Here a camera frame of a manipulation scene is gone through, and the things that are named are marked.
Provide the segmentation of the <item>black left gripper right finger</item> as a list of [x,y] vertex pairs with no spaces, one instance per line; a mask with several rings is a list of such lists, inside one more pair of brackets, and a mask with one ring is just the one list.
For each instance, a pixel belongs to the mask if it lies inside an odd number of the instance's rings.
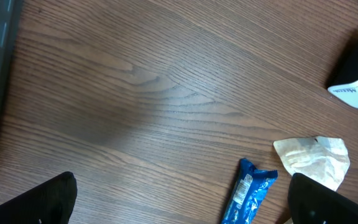
[[294,224],[358,224],[358,204],[301,173],[291,178],[288,206]]

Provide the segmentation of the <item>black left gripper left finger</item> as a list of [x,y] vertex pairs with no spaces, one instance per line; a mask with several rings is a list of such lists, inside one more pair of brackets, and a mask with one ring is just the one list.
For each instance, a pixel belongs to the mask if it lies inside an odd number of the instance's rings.
[[73,212],[77,184],[72,172],[60,175],[0,205],[0,224],[67,224]]

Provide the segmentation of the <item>blue cookie packet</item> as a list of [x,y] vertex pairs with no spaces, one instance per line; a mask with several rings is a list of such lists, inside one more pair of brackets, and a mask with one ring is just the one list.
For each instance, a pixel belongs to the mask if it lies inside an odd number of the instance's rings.
[[221,224],[251,224],[277,178],[277,170],[260,170],[251,161],[241,159],[239,175]]

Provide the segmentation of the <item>beige plastic bag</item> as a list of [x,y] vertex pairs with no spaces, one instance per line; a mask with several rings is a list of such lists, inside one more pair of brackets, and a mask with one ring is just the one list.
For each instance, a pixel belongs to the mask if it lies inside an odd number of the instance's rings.
[[273,146],[290,175],[304,174],[333,191],[342,184],[351,164],[341,138],[290,138],[274,141]]

